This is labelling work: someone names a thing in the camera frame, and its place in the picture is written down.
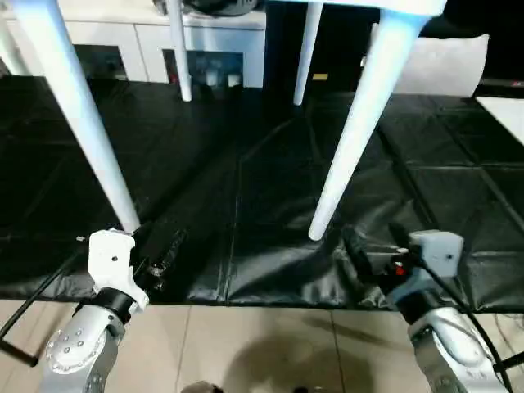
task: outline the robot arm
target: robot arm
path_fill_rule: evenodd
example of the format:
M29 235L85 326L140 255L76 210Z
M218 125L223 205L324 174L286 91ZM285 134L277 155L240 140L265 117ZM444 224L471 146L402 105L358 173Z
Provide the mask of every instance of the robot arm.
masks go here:
M503 393L508 390L495 374L490 351L481 335L454 308L445 305L438 286L422 267L440 278L456 276L463 239L454 233L424 231L393 236L404 248L383 274L374 276L353 233L345 244L364 281L377 284L409 326L418 366L435 393Z
M79 305L67 326L48 342L42 393L104 391L124 325L149 302L129 264L134 245L131 235L114 229L90 236L88 269L96 296ZM152 272L163 273L158 266Z
M378 276L373 275L365 254L347 233L345 244L363 281L376 283L410 325L418 365L433 392L508 392L495 374L479 333L455 308L445 306L434 280L420 264L413 263L424 260L439 277L454 277L461 237L440 231L411 233L406 247ZM131 235L115 230L99 231L89 238L89 273L97 295L81 305L67 326L48 342L42 393L104 391L125 334L124 325L149 302L129 265L133 247ZM166 269L163 264L150 266L149 283L144 286L158 282Z

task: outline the black wire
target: black wire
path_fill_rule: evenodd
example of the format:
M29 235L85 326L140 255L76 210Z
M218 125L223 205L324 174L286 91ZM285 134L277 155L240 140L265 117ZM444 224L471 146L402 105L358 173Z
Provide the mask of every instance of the black wire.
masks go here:
M2 326L0 329L0 340L2 340L6 334L9 332L9 330L15 325L16 322L18 322L18 319L24 314L24 312L34 303L34 301L40 296L42 292L45 291L47 287L49 287L55 279L64 273L72 264L75 262L76 257L78 256L79 251L75 252L70 258L68 258L65 262L63 262L58 269L53 273L52 275L48 276L36 289L36 291L33 292L33 294L30 296L28 300L24 302L23 305L20 306L20 308L7 320L7 322Z
M509 393L513 393L513 388L511 386L511 382L509 381L508 373L506 372L506 369L503 366L502 360L500 359L499 352L496 350L495 345L493 344L493 341L491 341L490 337L486 333L486 330L480 325L477 318L473 313L470 311L470 309L466 306L466 304L460 299L459 295L448 285L444 282L442 278L440 278L435 271L433 271L432 268L427 266L426 262L421 260L420 266L426 270L431 278L441 287L444 292L446 292L451 299L457 304L458 310L462 312L463 314L466 314L468 318L472 321L473 326L477 329L477 331L480 333L482 339L490 349L491 355L493 356L493 360L495 361L494 370L497 370L500 373L500 377L502 378L502 382L506 389L508 389Z

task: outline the black cable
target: black cable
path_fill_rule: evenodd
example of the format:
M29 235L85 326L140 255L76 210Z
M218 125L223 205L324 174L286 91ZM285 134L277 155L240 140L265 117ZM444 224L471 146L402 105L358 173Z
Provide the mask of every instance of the black cable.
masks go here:
M68 269L73 262L75 262L76 257L78 256L79 251L75 252L70 258L68 258L64 263L62 263L58 269L53 273L52 275L48 276L36 289L36 291L33 292L33 294L30 296L28 300L24 302L23 305L20 306L20 308L7 320L7 322L2 326L0 329L0 340L3 340L3 338L6 336L6 334L9 332L9 330L15 325L15 323L20 319L20 317L24 314L24 312L34 303L34 301L40 296L42 292L45 291L47 287L49 287L55 279L64 273L66 269Z
M433 280L439 285L439 287L441 287L444 290L444 292L446 292L448 296L457 304L458 310L463 314L466 314L468 318L472 321L473 326L479 332L482 339L490 349L491 355L493 356L493 360L495 361L494 370L500 373L502 382L506 389L508 389L508 392L513 393L513 388L511 386L511 382L509 381L508 373L506 372L506 369L503 366L503 362L500 358L499 352L496 350L495 345L486 333L486 330L484 330L484 328L478 322L475 315L473 315L473 313L469 310L466 304L460 299L459 295L457 295L457 293L448 284L446 284L444 280L433 271L432 268L427 266L425 261L421 260L420 262L420 267L426 270L428 274L431 276L431 278L433 278Z
M515 354L502 361L501 364L495 365L495 371L501 373L501 370L507 370L508 368L521 366L524 363L524 352Z

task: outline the white table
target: white table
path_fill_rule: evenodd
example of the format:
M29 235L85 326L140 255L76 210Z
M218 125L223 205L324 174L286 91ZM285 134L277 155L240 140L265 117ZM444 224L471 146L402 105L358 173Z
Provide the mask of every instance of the white table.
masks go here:
M477 101L524 145L524 99L477 97Z

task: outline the black cloth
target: black cloth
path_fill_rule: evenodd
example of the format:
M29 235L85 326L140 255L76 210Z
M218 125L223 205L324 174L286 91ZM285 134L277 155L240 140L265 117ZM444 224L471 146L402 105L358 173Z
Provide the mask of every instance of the black cloth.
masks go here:
M295 108L256 90L184 103L172 85L90 82L157 259L187 231L155 303L386 308L342 244L373 267L387 224L466 239L457 288L476 312L524 312L524 147L472 99L393 97L321 242L307 230L350 94ZM77 249L44 299L92 295L90 232L118 225L45 81L0 79L0 297L24 299Z

